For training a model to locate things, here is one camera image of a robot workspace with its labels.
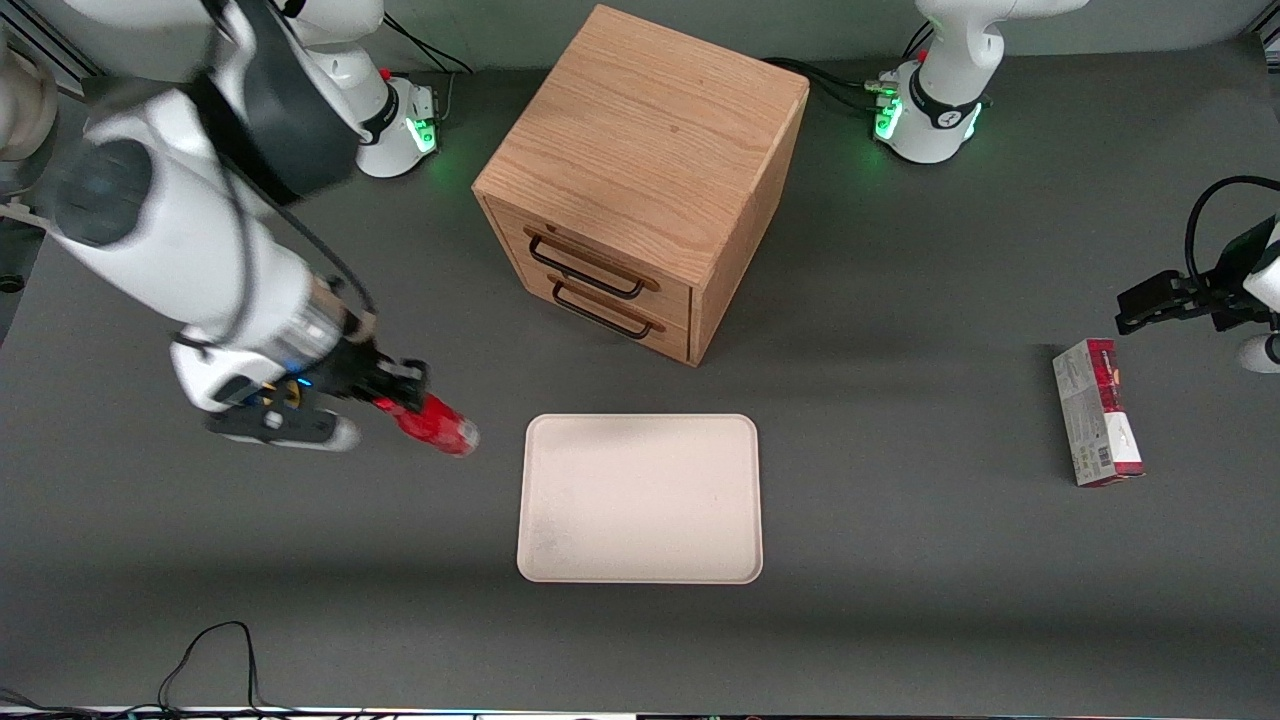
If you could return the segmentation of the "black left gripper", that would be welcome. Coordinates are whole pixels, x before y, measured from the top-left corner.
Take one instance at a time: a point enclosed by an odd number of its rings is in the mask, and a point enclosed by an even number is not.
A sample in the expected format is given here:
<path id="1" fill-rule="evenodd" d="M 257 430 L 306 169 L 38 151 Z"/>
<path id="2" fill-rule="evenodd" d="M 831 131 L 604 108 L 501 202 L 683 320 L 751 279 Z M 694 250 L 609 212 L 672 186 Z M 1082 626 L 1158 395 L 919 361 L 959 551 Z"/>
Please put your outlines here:
<path id="1" fill-rule="evenodd" d="M 1277 328 L 1277 222 L 1263 220 L 1229 241 L 1213 268 L 1199 275 L 1216 331 L 1266 324 Z M 1161 322 L 1201 315 L 1194 281 L 1164 270 L 1117 296 L 1116 332 L 1133 334 Z"/>

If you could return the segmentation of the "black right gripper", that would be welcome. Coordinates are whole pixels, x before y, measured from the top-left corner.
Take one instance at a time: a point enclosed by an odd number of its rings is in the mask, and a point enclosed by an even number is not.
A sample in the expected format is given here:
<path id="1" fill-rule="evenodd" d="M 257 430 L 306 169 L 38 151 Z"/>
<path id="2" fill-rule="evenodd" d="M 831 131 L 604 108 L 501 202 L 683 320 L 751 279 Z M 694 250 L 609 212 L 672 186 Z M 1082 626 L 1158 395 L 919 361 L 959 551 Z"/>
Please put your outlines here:
<path id="1" fill-rule="evenodd" d="M 384 413 L 421 413 L 430 368 L 417 359 L 394 361 L 375 340 L 340 340 L 324 359 L 298 372 L 298 382 L 338 398 L 378 398 Z"/>

